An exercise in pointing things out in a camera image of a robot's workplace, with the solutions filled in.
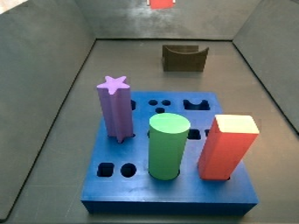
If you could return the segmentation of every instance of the circular hole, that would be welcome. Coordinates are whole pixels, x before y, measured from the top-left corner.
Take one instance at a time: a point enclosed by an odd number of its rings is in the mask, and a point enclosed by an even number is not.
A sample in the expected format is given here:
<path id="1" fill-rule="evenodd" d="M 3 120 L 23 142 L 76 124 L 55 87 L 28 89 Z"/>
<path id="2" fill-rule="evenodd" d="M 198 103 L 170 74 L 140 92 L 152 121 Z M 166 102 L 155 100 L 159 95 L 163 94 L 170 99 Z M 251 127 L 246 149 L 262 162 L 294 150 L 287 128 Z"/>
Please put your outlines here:
<path id="1" fill-rule="evenodd" d="M 155 112 L 156 112 L 156 114 L 162 114 L 162 113 L 164 113 L 164 108 L 156 108 L 156 109 L 155 109 Z"/>
<path id="2" fill-rule="evenodd" d="M 122 166 L 120 172 L 126 178 L 131 178 L 136 174 L 136 166 L 134 164 L 124 164 Z"/>
<path id="3" fill-rule="evenodd" d="M 172 103 L 171 103 L 168 100 L 164 100 L 164 101 L 163 101 L 163 105 L 164 105 L 164 106 L 170 106 L 171 104 L 172 104 Z"/>
<path id="4" fill-rule="evenodd" d="M 148 102 L 148 104 L 152 105 L 152 106 L 155 106 L 155 105 L 158 104 L 158 101 L 156 101 L 156 100 L 151 100 L 151 101 Z"/>

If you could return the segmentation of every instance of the red rectangular block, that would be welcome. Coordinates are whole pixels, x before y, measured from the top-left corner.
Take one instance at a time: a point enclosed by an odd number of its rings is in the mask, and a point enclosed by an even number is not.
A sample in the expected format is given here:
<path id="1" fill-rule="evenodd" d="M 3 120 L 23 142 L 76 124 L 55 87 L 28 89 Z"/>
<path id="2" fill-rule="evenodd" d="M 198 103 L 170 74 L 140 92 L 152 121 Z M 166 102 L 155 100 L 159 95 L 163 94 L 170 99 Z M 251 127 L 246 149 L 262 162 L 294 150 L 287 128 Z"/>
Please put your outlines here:
<path id="1" fill-rule="evenodd" d="M 151 0 L 151 9 L 167 9 L 174 7 L 174 0 Z"/>
<path id="2" fill-rule="evenodd" d="M 230 178 L 258 134 L 250 115 L 215 115 L 199 159 L 202 179 Z"/>

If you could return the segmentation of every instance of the toy block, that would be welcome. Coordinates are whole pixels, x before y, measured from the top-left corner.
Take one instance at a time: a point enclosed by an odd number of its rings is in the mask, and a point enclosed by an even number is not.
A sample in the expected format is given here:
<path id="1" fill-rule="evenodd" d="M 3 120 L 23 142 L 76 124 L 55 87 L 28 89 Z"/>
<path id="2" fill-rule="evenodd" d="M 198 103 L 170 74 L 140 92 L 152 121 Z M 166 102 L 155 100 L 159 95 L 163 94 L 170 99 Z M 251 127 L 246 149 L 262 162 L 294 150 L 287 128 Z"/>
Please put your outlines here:
<path id="1" fill-rule="evenodd" d="M 198 162 L 206 135 L 215 115 L 222 114 L 216 95 L 202 92 L 132 91 L 131 97 L 135 103 L 135 137 L 122 144 L 118 143 L 108 137 L 106 120 L 102 118 L 99 121 L 97 138 L 80 196 L 88 212 L 244 215 L 258 204 L 258 196 L 243 162 L 238 164 L 227 181 L 207 181 L 199 176 Z M 194 105 L 204 102 L 210 106 L 204 106 L 204 110 L 200 110 L 202 107 L 188 109 L 183 105 L 184 100 Z M 163 113 L 180 115 L 191 123 L 179 175 L 171 180 L 160 180 L 148 173 L 152 135 L 148 135 L 150 119 Z"/>
<path id="2" fill-rule="evenodd" d="M 152 10 L 167 9 L 174 7 L 174 0 L 150 0 Z"/>
<path id="3" fill-rule="evenodd" d="M 210 48 L 199 51 L 198 45 L 163 45 L 166 72 L 202 72 Z"/>
<path id="4" fill-rule="evenodd" d="M 258 134 L 250 115 L 215 115 L 199 159 L 202 179 L 230 179 Z"/>
<path id="5" fill-rule="evenodd" d="M 134 122 L 131 109 L 131 91 L 126 84 L 127 77 L 114 79 L 106 77 L 107 82 L 97 85 L 97 96 L 107 125 L 107 135 L 116 137 L 123 143 L 126 137 L 134 136 Z"/>
<path id="6" fill-rule="evenodd" d="M 179 175 L 190 128 L 188 119 L 172 113 L 150 119 L 148 172 L 156 179 L 175 179 Z"/>

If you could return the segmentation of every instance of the blue shape sorter board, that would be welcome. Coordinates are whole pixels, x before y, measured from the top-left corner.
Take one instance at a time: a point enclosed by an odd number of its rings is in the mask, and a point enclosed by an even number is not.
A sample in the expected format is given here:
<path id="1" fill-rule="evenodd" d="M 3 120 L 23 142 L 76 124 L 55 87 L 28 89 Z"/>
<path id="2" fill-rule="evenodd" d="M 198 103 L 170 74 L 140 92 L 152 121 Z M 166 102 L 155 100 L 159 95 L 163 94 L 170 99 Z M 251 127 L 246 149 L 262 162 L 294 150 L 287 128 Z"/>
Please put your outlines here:
<path id="1" fill-rule="evenodd" d="M 135 137 L 118 143 L 100 120 L 96 145 L 81 191 L 89 213 L 244 215 L 258 204 L 243 162 L 227 181 L 202 180 L 198 160 L 216 114 L 218 97 L 203 92 L 132 92 Z M 191 121 L 179 176 L 148 174 L 150 118 L 179 114 Z"/>

